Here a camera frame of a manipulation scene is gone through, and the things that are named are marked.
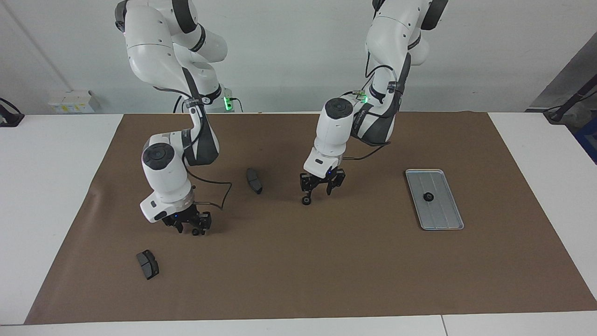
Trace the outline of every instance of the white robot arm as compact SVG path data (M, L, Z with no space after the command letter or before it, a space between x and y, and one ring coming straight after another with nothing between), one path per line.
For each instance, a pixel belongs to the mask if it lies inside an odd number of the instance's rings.
M187 97L193 121L192 129L154 135L145 144L141 163L154 192L141 210L148 221L162 220L179 233L189 223L193 235L205 234L211 216L197 211L185 164L211 164L219 155L207 111L230 110L226 95L231 92L208 62L226 57L226 42L197 22L190 0L126 0L115 15L135 75L160 91Z
M389 144L410 67L422 64L429 54L421 30L435 28L447 2L373 0L376 14L366 41L373 80L364 92L353 91L325 104L303 166L307 173L301 174L303 204L310 204L319 184L328 184L328 195L341 185L345 174L338 167L351 135L369 146Z

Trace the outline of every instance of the brown table mat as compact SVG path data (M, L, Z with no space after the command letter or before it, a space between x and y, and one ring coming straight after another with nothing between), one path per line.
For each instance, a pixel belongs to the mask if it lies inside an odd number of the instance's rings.
M149 136L188 115L126 115L27 324L596 310L597 304L487 114L400 113L393 144L345 162L344 185L309 207L299 173L316 115L212 115L221 155L203 178L233 181L212 230L148 223L140 164ZM371 151L351 139L347 155ZM245 171L259 172L258 196ZM404 177L443 169L466 225L423 231ZM226 188L197 185L197 200ZM145 280L135 255L160 274Z

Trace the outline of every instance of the silver tray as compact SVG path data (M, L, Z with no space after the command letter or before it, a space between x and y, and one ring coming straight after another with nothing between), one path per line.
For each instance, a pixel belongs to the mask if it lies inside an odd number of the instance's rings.
M418 221L424 230L464 229L464 222L441 169L408 169L406 176Z

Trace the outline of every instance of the white table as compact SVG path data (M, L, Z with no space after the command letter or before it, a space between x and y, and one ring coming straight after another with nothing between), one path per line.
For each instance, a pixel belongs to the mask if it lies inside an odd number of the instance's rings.
M597 166L540 114L490 114L594 296ZM0 129L0 323L25 320L121 115L28 116ZM0 335L592 335L597 312L2 326Z

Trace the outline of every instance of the black knob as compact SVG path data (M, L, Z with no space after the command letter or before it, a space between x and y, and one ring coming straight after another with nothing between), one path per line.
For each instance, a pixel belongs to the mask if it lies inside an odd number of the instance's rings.
M325 112L334 120L346 118L352 114L352 104L344 98L333 98L325 104Z
M428 202L431 202L432 200L435 199L435 196L433 196L432 193L425 193L423 195L423 199L426 200L426 201L428 201Z
M149 157L153 160L161 160L166 156L166 151L163 148L155 148L149 152Z

